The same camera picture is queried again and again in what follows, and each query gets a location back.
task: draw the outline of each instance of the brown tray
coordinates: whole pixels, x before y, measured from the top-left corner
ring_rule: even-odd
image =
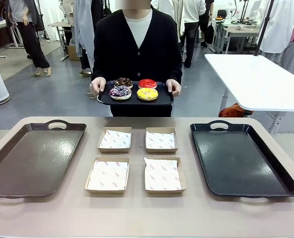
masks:
[[[65,129],[49,128],[63,123]],[[59,187],[85,124],[30,123],[0,150],[0,197],[44,197]]]

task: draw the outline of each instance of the neck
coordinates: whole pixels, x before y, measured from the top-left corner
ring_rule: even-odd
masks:
[[[150,13],[150,9],[122,10],[125,17],[129,19],[142,19]]]

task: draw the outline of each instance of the red frosted donut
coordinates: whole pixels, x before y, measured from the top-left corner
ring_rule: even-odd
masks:
[[[152,79],[142,79],[139,81],[138,87],[156,89],[157,82],[153,81]]]

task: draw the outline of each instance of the tray handle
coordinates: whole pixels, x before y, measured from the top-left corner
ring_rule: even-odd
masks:
[[[55,128],[49,128],[49,126],[53,123],[62,123],[64,125],[66,125],[66,128],[60,128],[60,127],[55,127]],[[47,123],[44,123],[44,125],[47,127],[47,129],[49,130],[69,130],[71,128],[71,124],[68,123],[67,121],[64,121],[64,120],[51,120],[51,121],[48,121]]]
[[[222,128],[222,127],[212,128],[212,125],[218,124],[218,123],[226,124],[228,128]],[[217,131],[231,130],[232,127],[234,126],[234,124],[229,123],[228,121],[225,121],[225,120],[214,120],[214,121],[207,123],[206,125],[209,127],[210,130],[217,130]]]

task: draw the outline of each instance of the yellow frosted donut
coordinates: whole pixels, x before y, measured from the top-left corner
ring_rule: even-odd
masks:
[[[152,88],[140,88],[137,92],[138,98],[143,101],[153,101],[158,98],[158,91]]]

